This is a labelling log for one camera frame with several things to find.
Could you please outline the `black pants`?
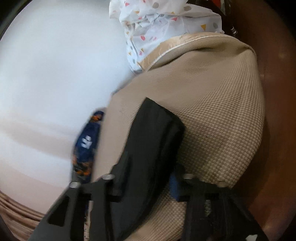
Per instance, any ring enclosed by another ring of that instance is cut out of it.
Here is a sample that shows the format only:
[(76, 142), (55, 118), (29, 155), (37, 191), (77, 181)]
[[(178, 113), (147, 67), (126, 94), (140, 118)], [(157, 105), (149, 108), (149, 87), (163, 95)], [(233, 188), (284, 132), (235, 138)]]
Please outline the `black pants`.
[(185, 133), (172, 112), (146, 98), (121, 157), (113, 166), (112, 225), (115, 240), (125, 240), (145, 220), (164, 191)]

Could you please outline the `navy dog print blanket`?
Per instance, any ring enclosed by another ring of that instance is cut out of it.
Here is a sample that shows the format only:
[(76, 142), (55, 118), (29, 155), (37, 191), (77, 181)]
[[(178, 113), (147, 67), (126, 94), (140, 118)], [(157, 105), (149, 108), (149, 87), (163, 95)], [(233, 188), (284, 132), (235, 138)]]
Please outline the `navy dog print blanket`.
[(103, 117), (104, 111), (95, 111), (76, 139), (72, 153), (72, 182), (85, 184), (91, 180)]

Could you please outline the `beige mattress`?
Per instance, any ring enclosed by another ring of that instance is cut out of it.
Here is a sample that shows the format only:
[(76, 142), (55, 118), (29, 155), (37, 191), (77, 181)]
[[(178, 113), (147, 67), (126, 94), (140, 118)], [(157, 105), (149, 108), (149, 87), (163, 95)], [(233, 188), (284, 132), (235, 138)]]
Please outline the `beige mattress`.
[[(263, 132), (264, 100), (253, 49), (224, 34), (185, 34), (161, 43), (141, 66), (144, 72), (107, 107), (95, 182), (118, 163), (134, 118), (149, 98), (185, 126), (170, 178), (192, 174), (231, 190)], [(171, 196), (170, 178), (151, 212), (125, 240), (181, 240), (186, 203)]]

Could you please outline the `beige floral curtain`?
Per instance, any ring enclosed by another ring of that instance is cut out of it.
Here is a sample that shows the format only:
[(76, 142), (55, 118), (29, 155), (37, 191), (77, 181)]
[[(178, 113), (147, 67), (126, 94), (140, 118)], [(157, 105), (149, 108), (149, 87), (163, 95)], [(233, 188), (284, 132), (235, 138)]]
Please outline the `beige floral curtain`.
[(28, 240), (44, 217), (1, 192), (1, 217), (17, 240)]

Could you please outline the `white patterned sheet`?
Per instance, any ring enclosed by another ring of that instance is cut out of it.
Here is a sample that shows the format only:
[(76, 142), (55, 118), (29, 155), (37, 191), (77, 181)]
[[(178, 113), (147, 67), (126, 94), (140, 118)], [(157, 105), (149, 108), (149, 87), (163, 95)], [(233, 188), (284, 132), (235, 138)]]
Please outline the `white patterned sheet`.
[(123, 26), (127, 60), (135, 73), (142, 71), (145, 57), (172, 37), (223, 32), (219, 14), (187, 1), (112, 0), (109, 16)]

